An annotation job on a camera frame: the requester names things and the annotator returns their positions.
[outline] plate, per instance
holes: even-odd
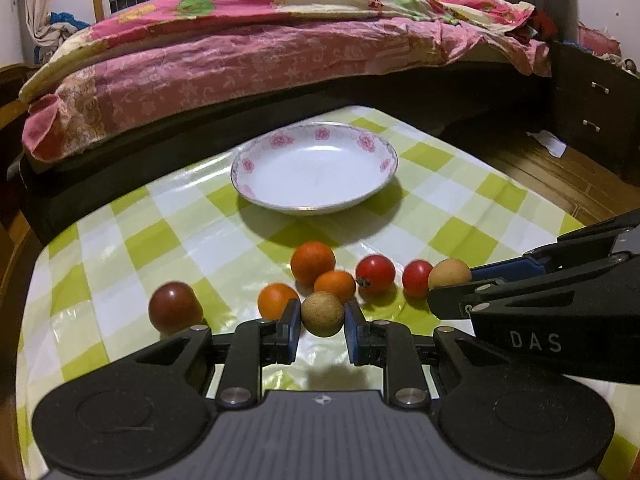
[[[388,184],[396,150],[341,123],[293,124],[252,140],[233,161],[231,182],[249,202],[288,214],[347,209]]]

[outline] white lettering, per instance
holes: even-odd
[[[542,350],[542,346],[540,346],[540,342],[536,337],[536,333],[531,332],[531,343],[529,345],[529,350],[533,350],[534,347],[537,348],[538,350]]]
[[[520,337],[520,334],[515,330],[511,330],[509,334],[511,335],[511,346],[514,348],[520,348],[522,346],[522,338]]]
[[[558,342],[558,338],[560,336],[558,334],[549,334],[549,342],[553,345],[550,350],[552,352],[559,352],[562,350],[560,343]]]

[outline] floral blanket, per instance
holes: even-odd
[[[21,100],[38,100],[23,144],[54,163],[184,110],[443,66],[479,43],[548,75],[546,44],[505,36],[533,10],[501,0],[153,0],[78,32],[24,85]]]

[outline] plate rim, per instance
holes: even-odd
[[[242,191],[240,191],[238,189],[238,176],[237,174],[234,174],[234,168],[237,168],[239,163],[240,163],[240,157],[243,153],[247,152],[250,148],[254,147],[258,142],[260,142],[264,137],[268,136],[268,135],[272,135],[274,133],[277,132],[281,132],[283,130],[290,130],[292,128],[301,128],[303,126],[346,126],[348,128],[351,128],[353,130],[356,131],[360,131],[360,132],[365,132],[368,134],[373,135],[374,137],[377,137],[380,142],[387,148],[387,151],[391,154],[391,157],[393,159],[393,161],[395,162],[395,166],[393,168],[392,171],[389,171],[388,176],[386,177],[385,180],[382,181],[382,183],[377,186],[375,189],[373,189],[371,192],[368,192],[362,196],[359,196],[357,198],[353,198],[351,200],[347,200],[345,202],[337,202],[335,204],[331,204],[331,205],[327,205],[327,206],[297,206],[297,207],[292,207],[292,206],[276,206],[273,204],[269,204],[266,202],[262,202],[261,200],[258,200],[257,198],[251,198],[247,195],[245,195],[245,193],[243,193]],[[234,160],[231,163],[231,169],[230,169],[230,179],[231,179],[231,184],[234,186],[234,189],[236,190],[236,192],[238,193],[238,195],[240,195],[242,198],[244,198],[245,200],[247,200],[247,202],[251,202],[255,205],[258,205],[260,207],[263,207],[265,209],[270,209],[272,211],[279,211],[279,212],[322,212],[325,210],[334,210],[336,208],[340,208],[342,206],[350,206],[350,204],[352,202],[355,202],[353,205],[356,205],[357,201],[363,201],[366,200],[368,197],[376,194],[377,192],[379,192],[380,190],[383,189],[383,187],[387,186],[392,180],[393,178],[396,176],[396,171],[398,170],[398,153],[396,152],[396,149],[393,147],[393,145],[386,140],[384,137],[381,137],[379,134],[372,132],[371,130],[367,130],[366,128],[360,127],[360,126],[355,126],[354,124],[349,124],[349,123],[339,123],[337,121],[311,121],[309,123],[296,123],[296,124],[289,124],[287,126],[283,126],[281,128],[277,128],[276,130],[271,130],[270,132],[266,132],[264,134],[262,134],[261,136],[255,137],[255,139],[249,140],[248,144],[244,147],[241,148],[240,151],[238,152],[238,154],[234,157]]]

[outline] bed frame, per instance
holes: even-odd
[[[567,0],[525,1],[544,9],[564,31]],[[470,80],[485,84],[472,88]],[[424,93],[415,96],[411,88]],[[349,104],[371,106],[433,131],[498,107],[544,102],[549,89],[549,79],[523,76],[510,64],[490,62],[342,78],[184,112],[132,130],[43,173],[36,173],[21,156],[10,168],[10,178],[22,189],[26,219],[47,244],[88,213],[164,174],[329,110]]]

